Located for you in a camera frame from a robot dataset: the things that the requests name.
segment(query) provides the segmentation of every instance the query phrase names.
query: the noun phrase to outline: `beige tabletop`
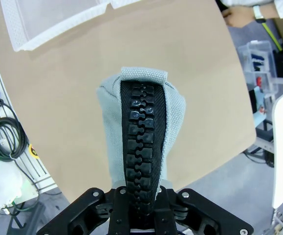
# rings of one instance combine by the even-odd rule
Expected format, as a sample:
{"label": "beige tabletop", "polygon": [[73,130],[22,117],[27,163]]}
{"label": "beige tabletop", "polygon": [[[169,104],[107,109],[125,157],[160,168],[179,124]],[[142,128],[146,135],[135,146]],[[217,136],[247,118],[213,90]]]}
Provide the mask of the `beige tabletop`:
{"label": "beige tabletop", "polygon": [[179,189],[250,146],[255,129],[241,66],[214,0],[142,0],[85,22],[34,51],[14,52],[0,5],[0,73],[43,164],[71,202],[109,190],[96,96],[122,66],[165,70],[185,96],[168,156]]}

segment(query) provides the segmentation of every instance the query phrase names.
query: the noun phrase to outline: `smartwatch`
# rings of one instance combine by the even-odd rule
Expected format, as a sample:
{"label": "smartwatch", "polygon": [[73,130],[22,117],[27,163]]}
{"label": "smartwatch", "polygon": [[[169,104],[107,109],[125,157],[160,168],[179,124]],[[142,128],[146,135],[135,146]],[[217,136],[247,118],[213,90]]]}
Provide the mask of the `smartwatch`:
{"label": "smartwatch", "polygon": [[254,11],[254,17],[255,17],[255,21],[258,23],[265,23],[266,19],[264,18],[264,16],[261,13],[260,10],[260,6],[254,6],[253,7],[253,11]]}

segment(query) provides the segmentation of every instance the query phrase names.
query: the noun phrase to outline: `human hand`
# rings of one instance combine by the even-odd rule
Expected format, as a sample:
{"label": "human hand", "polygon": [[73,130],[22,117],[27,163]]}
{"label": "human hand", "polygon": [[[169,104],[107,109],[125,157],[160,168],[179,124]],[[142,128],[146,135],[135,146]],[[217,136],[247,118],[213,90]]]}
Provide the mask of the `human hand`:
{"label": "human hand", "polygon": [[255,20],[252,7],[232,6],[222,12],[228,26],[243,28]]}

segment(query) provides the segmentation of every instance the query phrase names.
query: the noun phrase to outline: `yellow round object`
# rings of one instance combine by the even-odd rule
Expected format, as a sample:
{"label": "yellow round object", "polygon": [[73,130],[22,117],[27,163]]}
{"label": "yellow round object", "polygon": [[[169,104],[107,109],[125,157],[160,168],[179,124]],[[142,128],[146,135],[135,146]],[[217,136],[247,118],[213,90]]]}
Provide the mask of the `yellow round object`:
{"label": "yellow round object", "polygon": [[38,156],[36,150],[33,148],[32,144],[29,144],[28,151],[29,151],[30,155],[32,155],[34,158],[39,159],[39,156]]}

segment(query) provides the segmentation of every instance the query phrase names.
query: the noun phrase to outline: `white cloth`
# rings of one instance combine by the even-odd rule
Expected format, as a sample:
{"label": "white cloth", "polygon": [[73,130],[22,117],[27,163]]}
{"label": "white cloth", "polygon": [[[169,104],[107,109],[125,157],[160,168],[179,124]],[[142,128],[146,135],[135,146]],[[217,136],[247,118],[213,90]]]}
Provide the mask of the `white cloth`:
{"label": "white cloth", "polygon": [[162,151],[162,168],[160,184],[167,180],[166,157],[172,148],[182,125],[186,103],[177,89],[167,81],[167,72],[141,67],[123,67],[121,74],[116,74],[102,82],[97,90],[99,103],[102,109],[104,128],[107,138],[109,172],[112,178],[112,187],[125,185],[123,165],[122,141],[122,104],[120,86],[121,81],[136,80],[161,84],[166,100],[166,131]]}
{"label": "white cloth", "polygon": [[255,6],[275,2],[278,15],[283,18],[283,0],[221,0],[224,5],[230,6]]}

